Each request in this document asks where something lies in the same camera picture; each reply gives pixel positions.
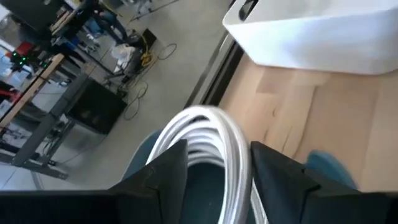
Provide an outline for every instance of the coiled cable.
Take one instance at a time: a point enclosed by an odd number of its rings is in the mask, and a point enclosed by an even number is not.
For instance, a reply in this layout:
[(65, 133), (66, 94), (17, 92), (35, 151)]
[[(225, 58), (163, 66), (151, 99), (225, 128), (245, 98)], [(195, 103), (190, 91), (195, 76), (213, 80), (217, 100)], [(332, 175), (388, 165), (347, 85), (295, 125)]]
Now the coiled cable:
[(218, 223), (245, 223), (251, 201), (256, 223), (266, 219), (251, 174), (251, 156), (239, 126), (221, 109), (192, 106), (164, 128), (147, 164), (178, 140), (188, 142), (188, 167), (206, 162), (224, 167), (223, 207)]

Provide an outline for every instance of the concrete floor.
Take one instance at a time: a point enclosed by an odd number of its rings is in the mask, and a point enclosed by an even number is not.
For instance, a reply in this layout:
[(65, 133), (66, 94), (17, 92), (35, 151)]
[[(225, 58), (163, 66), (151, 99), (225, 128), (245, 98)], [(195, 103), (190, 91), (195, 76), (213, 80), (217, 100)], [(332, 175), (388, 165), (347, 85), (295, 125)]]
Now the concrete floor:
[[(154, 1), (152, 8), (168, 2), (170, 0)], [(157, 36), (158, 40), (152, 48), (154, 52), (171, 43), (176, 43), (178, 47), (167, 60), (156, 61), (144, 76), (148, 90), (139, 100), (139, 105), (136, 101), (126, 112), (129, 116), (138, 110), (136, 116), (130, 121), (120, 117), (107, 136), (97, 136), (81, 127), (74, 128), (54, 156), (57, 161), (65, 161), (84, 151), (62, 165), (70, 178), (62, 181), (39, 174), (40, 188), (107, 189), (118, 183), (141, 141), (151, 132), (161, 129), (183, 108), (223, 35), (221, 21), (228, 5), (227, 0), (179, 0), (133, 22), (130, 22), (135, 15), (132, 7), (120, 7), (118, 12), (123, 16), (120, 20), (128, 29), (149, 28)], [(113, 41), (109, 37), (101, 39), (98, 57), (102, 57), (103, 64), (108, 68), (116, 64), (108, 51), (111, 45)], [(91, 76), (101, 81), (105, 73), (95, 68)], [(144, 85), (141, 82), (132, 89), (131, 98)], [(48, 92), (59, 87), (45, 88)], [(43, 107), (50, 108), (49, 105), (55, 100), (51, 95), (38, 97), (41, 100), (37, 100), (37, 105), (42, 102)], [(36, 189), (28, 170), (0, 165), (0, 173), (0, 187), (3, 189)]]

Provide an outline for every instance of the white bin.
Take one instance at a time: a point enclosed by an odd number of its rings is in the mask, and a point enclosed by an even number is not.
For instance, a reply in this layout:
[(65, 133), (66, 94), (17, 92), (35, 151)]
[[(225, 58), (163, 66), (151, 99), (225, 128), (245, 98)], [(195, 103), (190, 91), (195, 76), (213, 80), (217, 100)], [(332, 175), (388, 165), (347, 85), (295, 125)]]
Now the white bin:
[(378, 75), (398, 68), (398, 2), (236, 0), (223, 25), (259, 65)]

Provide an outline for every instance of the wooden panel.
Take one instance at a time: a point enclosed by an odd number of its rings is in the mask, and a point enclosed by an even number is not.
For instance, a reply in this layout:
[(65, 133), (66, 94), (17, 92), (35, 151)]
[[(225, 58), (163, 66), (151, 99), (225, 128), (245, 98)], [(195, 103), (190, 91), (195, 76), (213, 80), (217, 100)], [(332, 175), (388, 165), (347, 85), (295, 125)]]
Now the wooden panel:
[(244, 55), (236, 69), (236, 75), (229, 83), (220, 107), (242, 125), (251, 100), (256, 93), (259, 80), (262, 78), (262, 66), (253, 64)]
[(291, 85), (287, 89), (277, 121), (267, 135), (265, 144), (292, 157), (299, 148), (310, 110), (314, 86)]
[(220, 107), (249, 140), (299, 162), (333, 154), (363, 191), (396, 191), (398, 71), (364, 76), (260, 67), (244, 56)]
[(398, 190), (398, 75), (384, 77), (361, 180), (363, 191)]
[(305, 162), (310, 151), (327, 151), (360, 183), (379, 81), (376, 77), (334, 74), (318, 87), (294, 158)]

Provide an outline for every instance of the metal frame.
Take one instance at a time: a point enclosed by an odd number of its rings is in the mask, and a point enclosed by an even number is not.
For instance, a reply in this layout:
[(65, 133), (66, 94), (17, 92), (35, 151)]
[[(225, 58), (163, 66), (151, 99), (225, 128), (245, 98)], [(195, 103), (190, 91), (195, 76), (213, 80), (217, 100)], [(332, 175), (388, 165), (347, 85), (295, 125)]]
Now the metal frame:
[(225, 32), (184, 108), (218, 106), (242, 56), (243, 49)]
[(88, 80), (88, 75), (79, 75), (77, 79), (70, 84), (62, 97), (56, 102), (24, 145), (16, 153), (0, 151), (0, 161), (65, 180), (68, 174), (58, 170), (54, 166), (56, 164), (51, 161), (51, 158), (74, 127), (75, 123), (73, 121), (69, 121), (65, 125), (59, 137), (54, 140), (45, 154), (39, 157), (33, 155), (36, 153), (36, 149), (40, 146), (42, 141), (47, 137), (49, 131), (57, 125), (62, 114), (69, 111), (79, 99), (79, 96), (85, 90)]

